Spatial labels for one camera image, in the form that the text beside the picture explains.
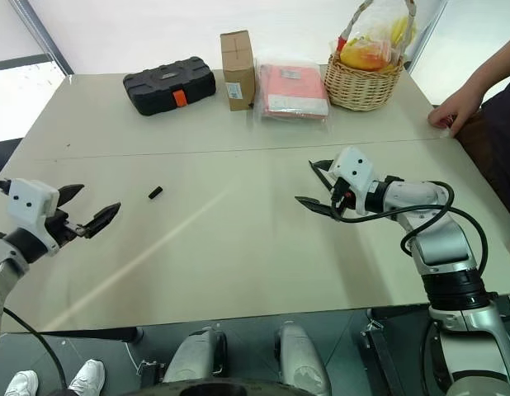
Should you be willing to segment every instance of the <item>black chair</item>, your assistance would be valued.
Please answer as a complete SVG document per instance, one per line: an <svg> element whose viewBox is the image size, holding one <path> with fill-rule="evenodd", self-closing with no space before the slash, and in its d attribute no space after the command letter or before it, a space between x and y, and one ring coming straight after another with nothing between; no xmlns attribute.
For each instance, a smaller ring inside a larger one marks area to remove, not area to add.
<svg viewBox="0 0 510 396"><path fill-rule="evenodd" d="M11 139L0 142L0 171L6 166L7 161L12 156L22 139Z"/></svg>

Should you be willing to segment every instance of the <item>orange latch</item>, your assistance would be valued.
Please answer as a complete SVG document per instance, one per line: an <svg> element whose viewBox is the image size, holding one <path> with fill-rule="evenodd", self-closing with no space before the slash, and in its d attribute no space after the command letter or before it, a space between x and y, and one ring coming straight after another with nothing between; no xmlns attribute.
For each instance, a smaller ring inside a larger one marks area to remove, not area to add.
<svg viewBox="0 0 510 396"><path fill-rule="evenodd" d="M186 94L182 89L178 89L177 91L173 92L172 95L176 101L176 106L182 107L187 105Z"/></svg>

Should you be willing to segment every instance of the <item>human arm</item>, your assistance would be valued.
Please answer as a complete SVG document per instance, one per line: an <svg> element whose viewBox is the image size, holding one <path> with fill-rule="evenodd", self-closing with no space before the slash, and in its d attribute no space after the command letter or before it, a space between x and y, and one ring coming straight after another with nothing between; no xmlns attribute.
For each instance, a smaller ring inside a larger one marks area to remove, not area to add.
<svg viewBox="0 0 510 396"><path fill-rule="evenodd" d="M496 83L510 76L510 41L484 62L466 83L429 113L429 123L437 128L451 125L454 136L480 107L484 94Z"/></svg>

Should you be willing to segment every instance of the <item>brown pants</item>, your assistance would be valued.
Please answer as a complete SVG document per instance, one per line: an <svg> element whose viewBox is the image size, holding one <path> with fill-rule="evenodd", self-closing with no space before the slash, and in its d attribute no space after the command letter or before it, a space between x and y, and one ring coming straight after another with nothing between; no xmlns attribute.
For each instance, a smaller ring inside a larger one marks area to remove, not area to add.
<svg viewBox="0 0 510 396"><path fill-rule="evenodd" d="M486 125L483 113L479 111L466 121L456 139L510 212L510 194L507 188L510 180L493 158L494 150L489 133L491 131Z"/></svg>

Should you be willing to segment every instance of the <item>shoelace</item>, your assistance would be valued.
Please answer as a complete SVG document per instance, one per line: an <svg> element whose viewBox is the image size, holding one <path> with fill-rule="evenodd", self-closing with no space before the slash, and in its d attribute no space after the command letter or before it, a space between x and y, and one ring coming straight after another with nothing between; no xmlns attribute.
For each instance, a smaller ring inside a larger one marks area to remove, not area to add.
<svg viewBox="0 0 510 396"><path fill-rule="evenodd" d="M11 388L9 389L5 394L4 396L19 396L21 394L20 390L18 387L15 387L15 388Z"/></svg>
<svg viewBox="0 0 510 396"><path fill-rule="evenodd" d="M85 379L77 378L70 384L69 388L73 388L73 390L83 393L88 390L88 382Z"/></svg>

